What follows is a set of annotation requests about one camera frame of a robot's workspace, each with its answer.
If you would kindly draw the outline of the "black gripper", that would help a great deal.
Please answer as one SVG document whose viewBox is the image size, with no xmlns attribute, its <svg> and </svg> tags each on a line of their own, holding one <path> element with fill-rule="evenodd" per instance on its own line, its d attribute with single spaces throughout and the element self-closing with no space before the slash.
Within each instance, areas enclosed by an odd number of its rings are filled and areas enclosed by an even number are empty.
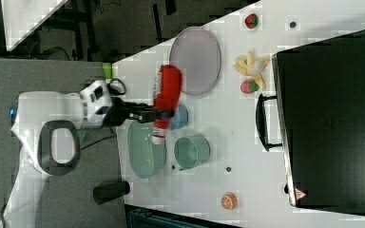
<svg viewBox="0 0 365 228">
<path fill-rule="evenodd" d="M 125 102 L 119 97 L 114 97 L 111 101 L 112 106 L 106 113 L 103 127 L 121 126 L 126 120 L 140 124 L 152 123 L 156 120 L 172 119 L 175 115 L 174 110 L 160 110 L 148 104 Z"/>
</svg>

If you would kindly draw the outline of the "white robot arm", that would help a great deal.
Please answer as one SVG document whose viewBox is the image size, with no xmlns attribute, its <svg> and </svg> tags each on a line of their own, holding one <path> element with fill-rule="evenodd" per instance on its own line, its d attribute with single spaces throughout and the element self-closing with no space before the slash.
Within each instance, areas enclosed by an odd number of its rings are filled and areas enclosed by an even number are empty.
<svg viewBox="0 0 365 228">
<path fill-rule="evenodd" d="M 29 91 L 10 111 L 11 132 L 21 143 L 19 170 L 9 199 L 1 209 L 0 228 L 35 228 L 47 179 L 72 172 L 80 160 L 81 129 L 119 126 L 126 120 L 164 121 L 175 108 L 125 102 L 104 80 L 79 91 Z"/>
</svg>

